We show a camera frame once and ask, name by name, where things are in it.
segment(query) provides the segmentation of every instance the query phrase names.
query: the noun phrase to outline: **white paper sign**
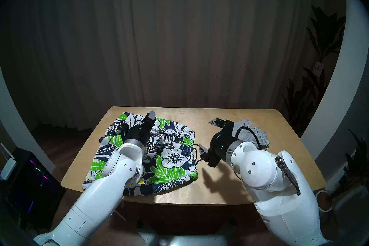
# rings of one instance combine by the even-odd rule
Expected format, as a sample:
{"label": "white paper sign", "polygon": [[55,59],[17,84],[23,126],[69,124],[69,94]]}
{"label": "white paper sign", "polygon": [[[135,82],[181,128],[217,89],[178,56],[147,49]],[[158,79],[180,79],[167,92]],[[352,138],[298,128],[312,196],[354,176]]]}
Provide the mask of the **white paper sign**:
{"label": "white paper sign", "polygon": [[322,73],[323,67],[324,67],[324,64],[322,64],[320,62],[316,62],[312,72],[314,73],[315,76],[320,77],[320,74]]}

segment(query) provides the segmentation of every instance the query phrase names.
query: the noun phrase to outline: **houseplant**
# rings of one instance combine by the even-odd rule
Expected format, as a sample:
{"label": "houseplant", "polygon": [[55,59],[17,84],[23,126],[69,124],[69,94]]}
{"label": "houseplant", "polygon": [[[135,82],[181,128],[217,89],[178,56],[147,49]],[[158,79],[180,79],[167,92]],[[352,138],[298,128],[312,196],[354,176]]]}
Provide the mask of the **houseplant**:
{"label": "houseplant", "polygon": [[[309,27],[306,29],[316,51],[317,60],[321,63],[328,55],[339,54],[337,49],[342,44],[346,17],[337,19],[337,13],[327,16],[320,7],[312,6],[312,11],[316,19],[310,19],[316,35],[313,35]],[[287,121],[299,137],[302,136],[310,123],[328,85],[324,69],[319,77],[315,76],[310,69],[306,67],[303,69],[307,76],[302,76],[301,88],[295,92],[294,83],[290,80],[289,87],[287,87],[287,97],[282,95],[287,108]]]}

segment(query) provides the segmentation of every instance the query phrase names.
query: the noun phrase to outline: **robotic hand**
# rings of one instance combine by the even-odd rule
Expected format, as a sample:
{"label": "robotic hand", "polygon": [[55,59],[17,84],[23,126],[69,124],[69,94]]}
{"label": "robotic hand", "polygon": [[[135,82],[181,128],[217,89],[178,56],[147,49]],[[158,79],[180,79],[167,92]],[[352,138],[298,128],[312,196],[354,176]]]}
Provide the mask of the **robotic hand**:
{"label": "robotic hand", "polygon": [[140,125],[118,126],[115,134],[124,143],[107,161],[104,177],[90,184],[53,231],[34,238],[39,245],[79,246],[91,239],[122,201],[124,189],[140,181],[142,157],[155,120],[151,111]]}
{"label": "robotic hand", "polygon": [[320,230],[316,198],[293,157],[286,151],[275,155],[239,140],[240,129],[245,127],[233,137],[233,122],[217,118],[216,123],[223,129],[214,135],[201,158],[210,167],[216,167],[222,159],[241,175],[270,232],[288,245],[328,243]]}

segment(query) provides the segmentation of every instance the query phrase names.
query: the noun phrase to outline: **wooden table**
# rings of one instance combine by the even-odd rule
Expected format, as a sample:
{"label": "wooden table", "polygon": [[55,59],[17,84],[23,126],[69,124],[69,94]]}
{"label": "wooden table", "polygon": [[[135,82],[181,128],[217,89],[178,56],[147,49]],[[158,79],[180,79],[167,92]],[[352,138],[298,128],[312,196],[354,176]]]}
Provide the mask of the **wooden table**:
{"label": "wooden table", "polygon": [[[61,185],[82,192],[81,186],[99,147],[99,138],[104,136],[107,127],[123,112],[145,115],[150,110],[154,110],[157,117],[180,122],[194,130],[194,142],[205,147],[209,147],[211,138],[219,131],[219,128],[208,124],[210,120],[221,118],[239,122],[243,119],[249,119],[253,125],[259,126],[268,134],[270,141],[268,152],[277,154],[282,150],[288,151],[298,163],[313,190],[326,186],[326,182],[308,150],[278,110],[147,107],[111,107],[79,151]],[[197,165],[197,169],[198,180],[189,185],[158,195],[124,197],[124,200],[176,205],[252,203],[241,181],[225,162],[220,161],[216,168],[211,168],[206,162],[201,161]]]}

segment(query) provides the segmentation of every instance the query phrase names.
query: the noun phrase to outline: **floor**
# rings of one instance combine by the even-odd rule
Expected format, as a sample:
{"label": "floor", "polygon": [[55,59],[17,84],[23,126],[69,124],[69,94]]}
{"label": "floor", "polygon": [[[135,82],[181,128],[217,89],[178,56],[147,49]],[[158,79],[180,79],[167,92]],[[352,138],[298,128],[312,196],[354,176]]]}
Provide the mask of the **floor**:
{"label": "floor", "polygon": [[[42,124],[32,131],[40,147],[56,165],[53,176],[59,182],[91,132]],[[54,216],[52,229],[59,224],[80,194],[73,190],[66,191]],[[226,237],[222,231],[231,233],[228,235],[230,237],[226,237],[228,246],[285,245],[266,229],[253,205],[186,207],[125,202],[116,211],[89,245],[144,246],[146,242],[142,237],[149,241],[148,236],[141,236],[139,232],[150,231],[156,239],[148,242],[148,246],[194,245],[194,241],[208,241],[205,238],[209,236],[206,235],[212,235],[214,239]]]}

